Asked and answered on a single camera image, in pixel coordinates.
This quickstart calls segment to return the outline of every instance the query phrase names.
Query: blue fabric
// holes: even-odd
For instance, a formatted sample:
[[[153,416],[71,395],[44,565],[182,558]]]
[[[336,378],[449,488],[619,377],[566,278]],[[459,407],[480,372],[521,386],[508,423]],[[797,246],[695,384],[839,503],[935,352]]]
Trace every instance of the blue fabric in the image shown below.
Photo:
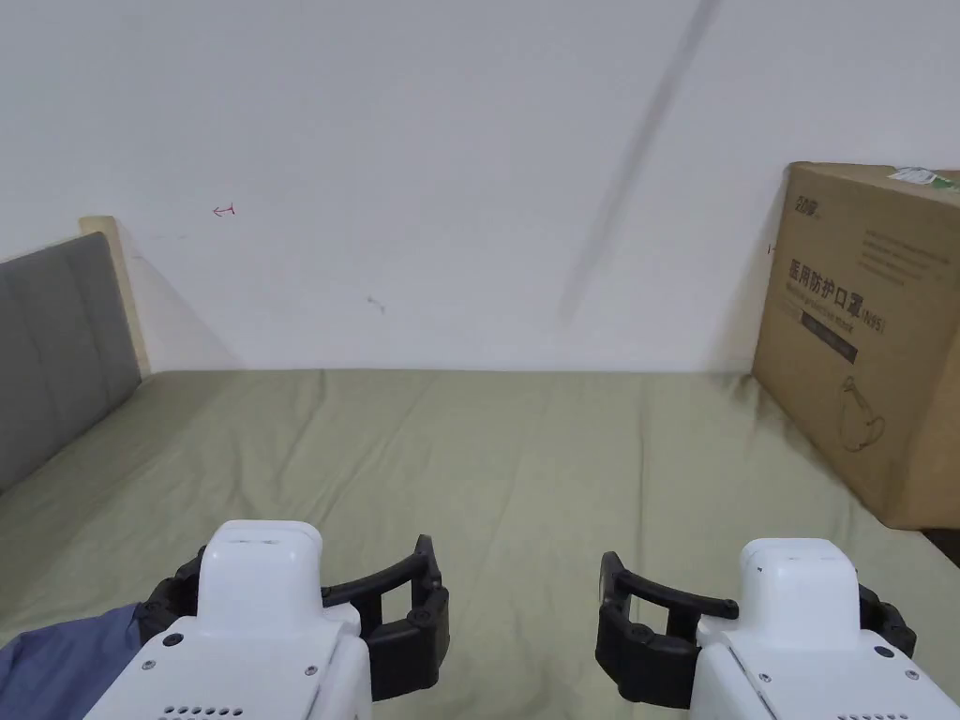
[[[0,650],[0,718],[82,720],[140,650],[128,605],[17,636]]]

